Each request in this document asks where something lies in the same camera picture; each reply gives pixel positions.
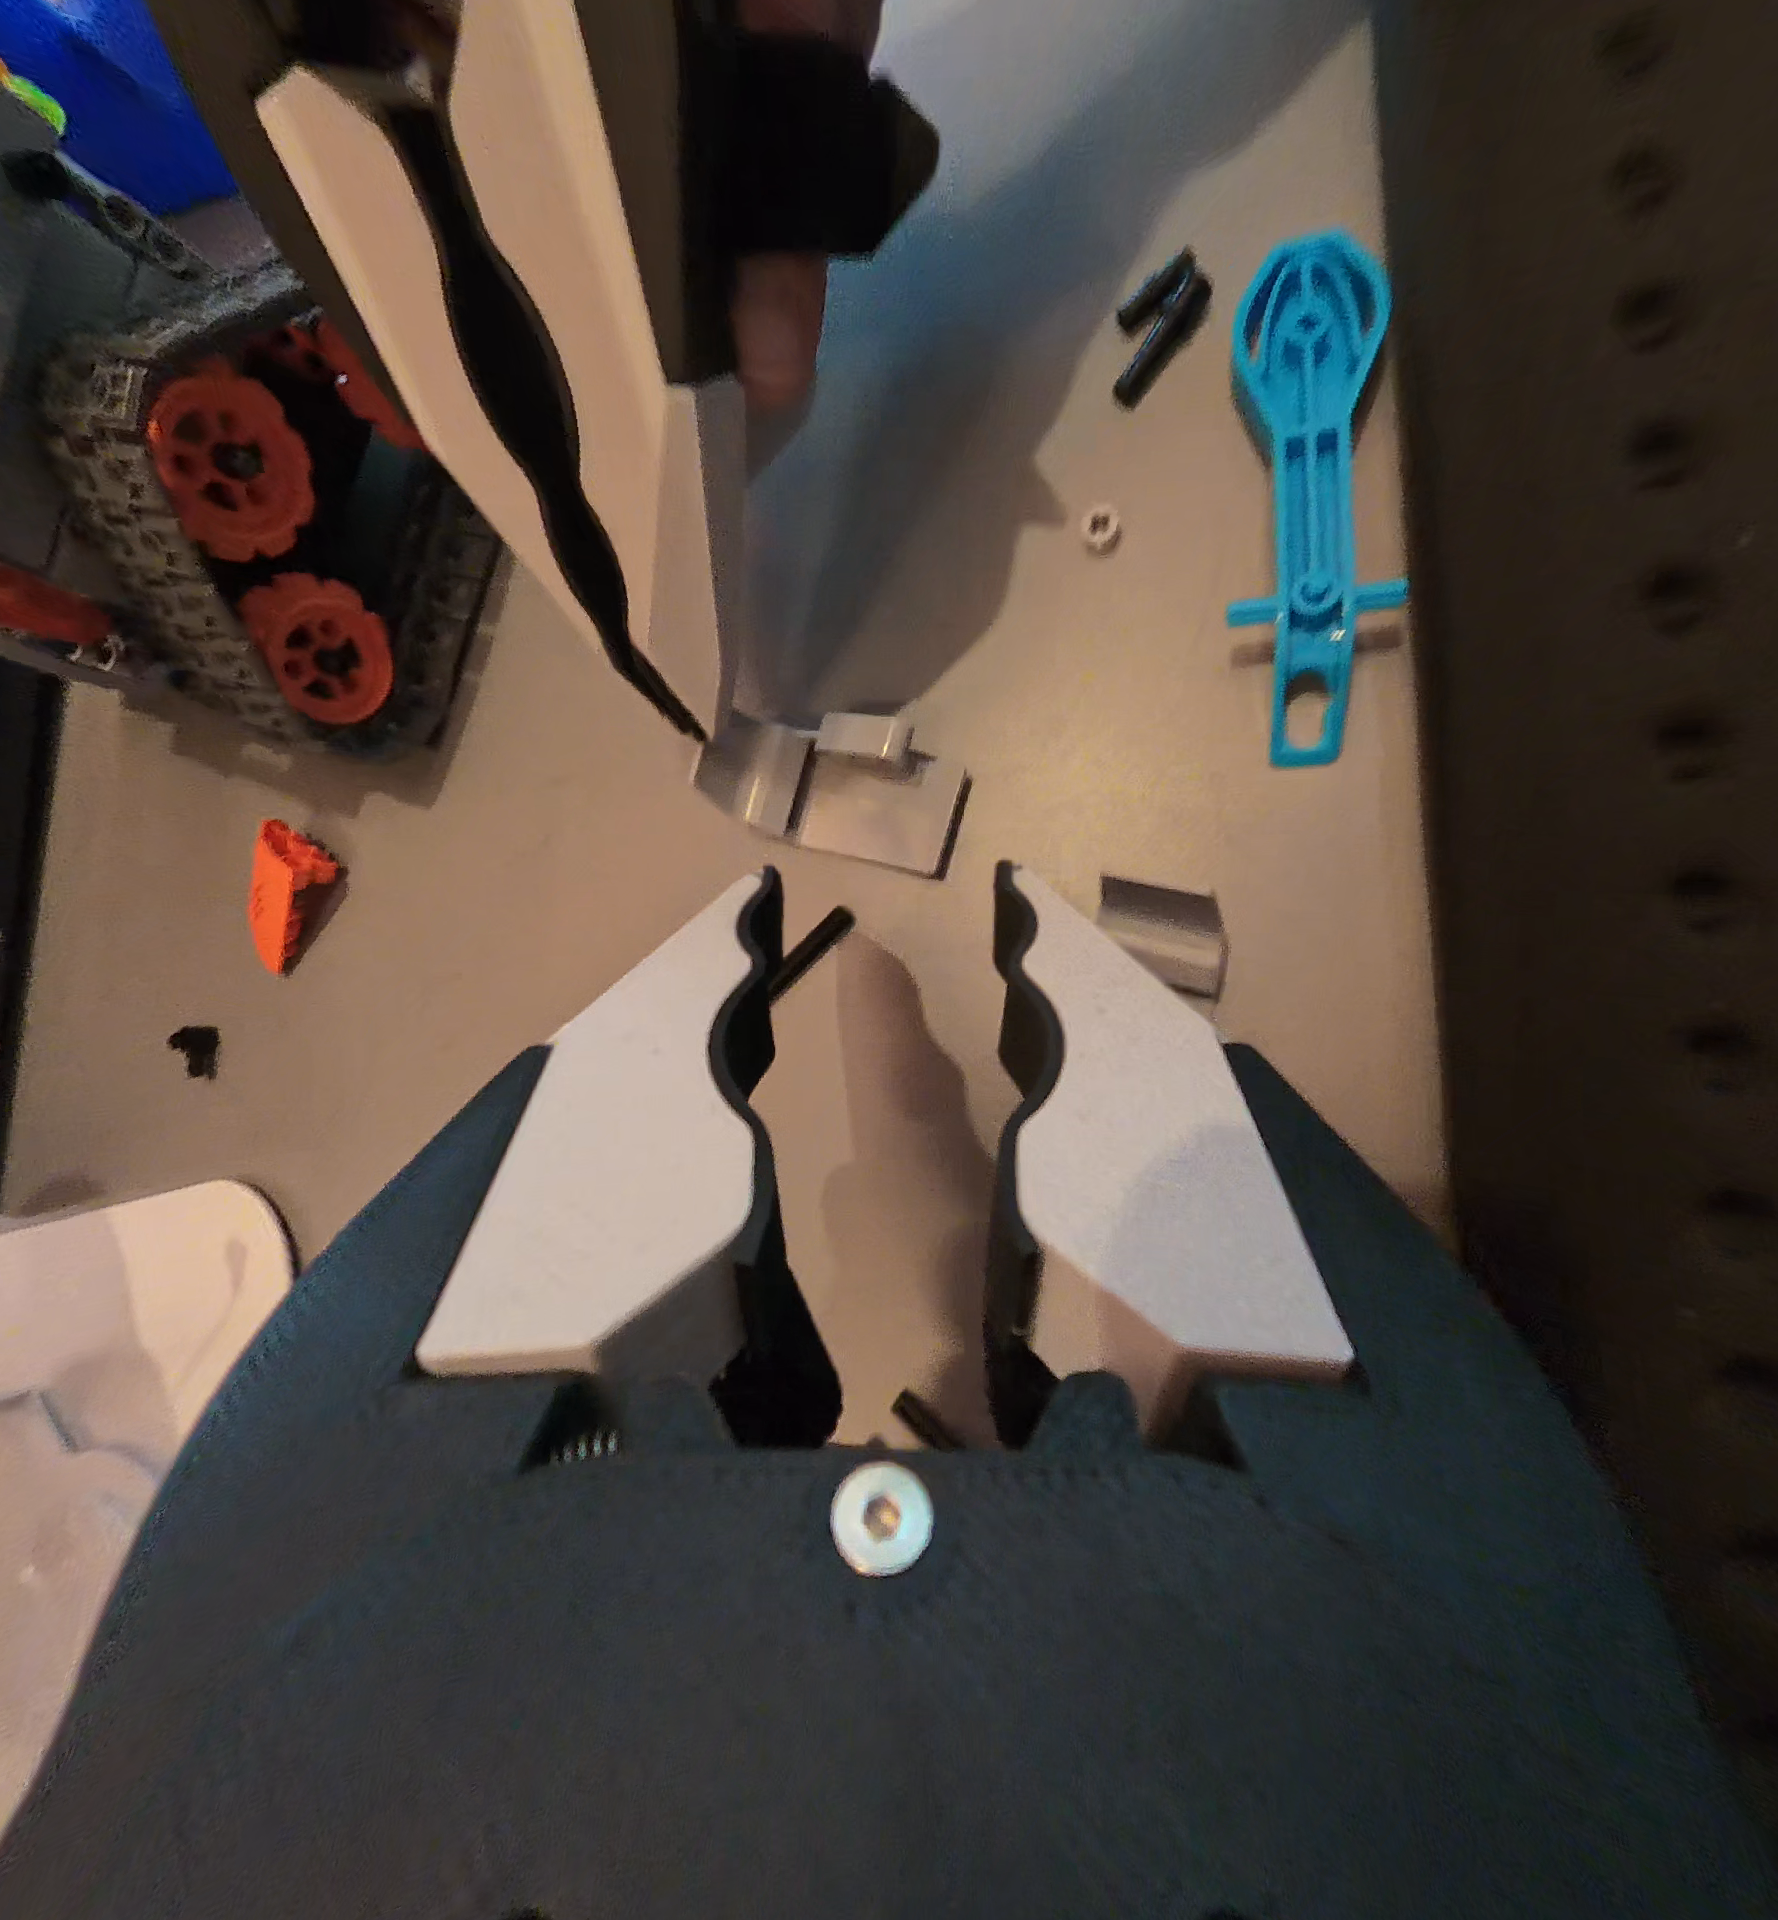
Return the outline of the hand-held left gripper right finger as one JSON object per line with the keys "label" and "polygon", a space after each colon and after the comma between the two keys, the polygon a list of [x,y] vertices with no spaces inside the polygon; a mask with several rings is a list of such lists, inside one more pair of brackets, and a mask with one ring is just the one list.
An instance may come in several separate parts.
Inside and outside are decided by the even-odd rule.
{"label": "hand-held left gripper right finger", "polygon": [[1344,1384],[1355,1349],[1213,1020],[1019,863],[993,875],[997,1137],[982,1371],[1019,1451],[1112,1375],[1144,1439],[1204,1381]]}

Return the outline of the long black axle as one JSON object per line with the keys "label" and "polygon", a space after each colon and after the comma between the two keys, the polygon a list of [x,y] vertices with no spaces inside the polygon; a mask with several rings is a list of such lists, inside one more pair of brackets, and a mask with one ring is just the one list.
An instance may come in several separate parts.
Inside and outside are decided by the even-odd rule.
{"label": "long black axle", "polygon": [[854,933],[856,915],[848,907],[826,913],[799,940],[794,940],[770,967],[765,1001],[776,1004],[789,997],[806,974],[821,965],[829,953]]}

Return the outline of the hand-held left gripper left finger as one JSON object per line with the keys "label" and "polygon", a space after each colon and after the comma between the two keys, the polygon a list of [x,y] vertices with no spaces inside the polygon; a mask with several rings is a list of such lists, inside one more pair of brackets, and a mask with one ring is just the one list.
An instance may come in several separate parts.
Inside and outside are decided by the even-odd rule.
{"label": "hand-held left gripper left finger", "polygon": [[423,1374],[682,1379],[745,1447],[833,1439],[843,1389],[753,1107],[781,936],[781,873],[756,869],[549,1038],[422,1331]]}

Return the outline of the person's right hand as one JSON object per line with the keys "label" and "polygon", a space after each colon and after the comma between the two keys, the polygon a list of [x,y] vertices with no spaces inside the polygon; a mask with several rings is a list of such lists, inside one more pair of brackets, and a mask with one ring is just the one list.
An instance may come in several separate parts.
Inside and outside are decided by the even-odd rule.
{"label": "person's right hand", "polygon": [[827,273],[829,259],[817,252],[756,252],[738,263],[729,315],[751,412],[778,417],[811,395]]}

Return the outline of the large grey curved panel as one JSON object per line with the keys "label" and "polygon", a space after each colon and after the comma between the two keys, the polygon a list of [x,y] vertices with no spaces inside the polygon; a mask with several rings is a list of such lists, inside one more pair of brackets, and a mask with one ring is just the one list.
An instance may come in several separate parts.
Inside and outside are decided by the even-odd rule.
{"label": "large grey curved panel", "polygon": [[973,792],[900,712],[829,712],[805,730],[733,714],[693,788],[750,833],[911,878],[945,878]]}

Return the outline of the orange wedge piece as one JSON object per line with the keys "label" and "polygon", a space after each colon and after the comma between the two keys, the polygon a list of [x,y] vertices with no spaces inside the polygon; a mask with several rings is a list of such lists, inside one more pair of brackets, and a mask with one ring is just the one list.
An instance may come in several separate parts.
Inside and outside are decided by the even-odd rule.
{"label": "orange wedge piece", "polygon": [[324,842],[263,818],[253,834],[247,883],[247,929],[263,972],[284,977],[294,967],[317,897],[341,880],[343,867]]}

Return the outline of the short black axle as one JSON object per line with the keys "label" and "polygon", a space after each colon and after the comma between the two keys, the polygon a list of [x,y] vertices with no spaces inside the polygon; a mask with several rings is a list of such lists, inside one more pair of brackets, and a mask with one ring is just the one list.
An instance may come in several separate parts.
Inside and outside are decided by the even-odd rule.
{"label": "short black axle", "polygon": [[1141,286],[1117,305],[1117,328],[1123,334],[1146,331],[1165,314],[1175,297],[1187,292],[1198,277],[1198,261],[1192,249],[1181,249],[1159,269],[1146,276]]}
{"label": "short black axle", "polygon": [[1112,386],[1112,398],[1123,410],[1132,412],[1141,406],[1167,365],[1200,332],[1210,305],[1213,281],[1200,271],[1190,273],[1158,301],[1149,312],[1138,346]]}

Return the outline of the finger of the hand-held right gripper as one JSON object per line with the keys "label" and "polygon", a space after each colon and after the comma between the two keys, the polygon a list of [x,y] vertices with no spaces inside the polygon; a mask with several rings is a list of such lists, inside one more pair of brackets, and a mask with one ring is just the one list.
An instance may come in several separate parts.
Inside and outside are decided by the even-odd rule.
{"label": "finger of the hand-held right gripper", "polygon": [[[602,88],[589,68],[661,352],[651,290],[667,280],[661,255],[682,252],[673,80]],[[437,101],[371,73],[293,64],[256,118],[422,445],[607,665],[677,735],[708,742],[713,724],[631,637],[621,563],[581,489],[565,372],[481,223],[451,85]]]}
{"label": "finger of the hand-held right gripper", "polygon": [[481,223],[565,372],[583,497],[621,563],[631,637],[700,722],[732,716],[748,636],[748,410],[675,386],[574,5],[469,3],[451,130]]}

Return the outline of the small grey curved panel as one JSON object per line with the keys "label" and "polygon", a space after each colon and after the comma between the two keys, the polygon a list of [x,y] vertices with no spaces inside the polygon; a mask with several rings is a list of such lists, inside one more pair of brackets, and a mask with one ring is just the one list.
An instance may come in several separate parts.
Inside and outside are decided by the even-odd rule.
{"label": "small grey curved panel", "polygon": [[1220,1003],[1231,950],[1213,895],[1102,875],[1096,924],[1169,990]]}

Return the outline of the blue storage bin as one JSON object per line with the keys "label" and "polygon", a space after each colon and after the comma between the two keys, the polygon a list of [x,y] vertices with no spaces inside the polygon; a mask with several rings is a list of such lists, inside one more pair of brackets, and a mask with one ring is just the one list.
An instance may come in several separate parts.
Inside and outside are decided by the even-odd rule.
{"label": "blue storage bin", "polygon": [[63,151],[155,215],[236,200],[142,3],[0,3],[0,58],[65,116]]}

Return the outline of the blue brick separator tool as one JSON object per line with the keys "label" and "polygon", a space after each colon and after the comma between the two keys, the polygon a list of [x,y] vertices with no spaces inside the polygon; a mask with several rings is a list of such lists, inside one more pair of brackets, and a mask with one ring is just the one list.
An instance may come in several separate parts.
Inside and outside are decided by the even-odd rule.
{"label": "blue brick separator tool", "polygon": [[1231,601],[1227,626],[1271,633],[1270,762],[1283,770],[1336,762],[1358,619],[1409,598],[1406,580],[1355,572],[1355,418],[1391,310],[1383,264],[1340,227],[1275,245],[1237,303],[1231,381],[1270,468],[1274,583]]}

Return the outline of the grey orange tracked toy robot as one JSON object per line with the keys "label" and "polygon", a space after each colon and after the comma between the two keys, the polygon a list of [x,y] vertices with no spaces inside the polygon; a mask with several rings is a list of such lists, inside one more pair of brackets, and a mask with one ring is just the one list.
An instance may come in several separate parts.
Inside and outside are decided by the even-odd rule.
{"label": "grey orange tracked toy robot", "polygon": [[0,58],[0,661],[428,751],[499,541],[231,167],[236,200],[155,215],[63,133]]}

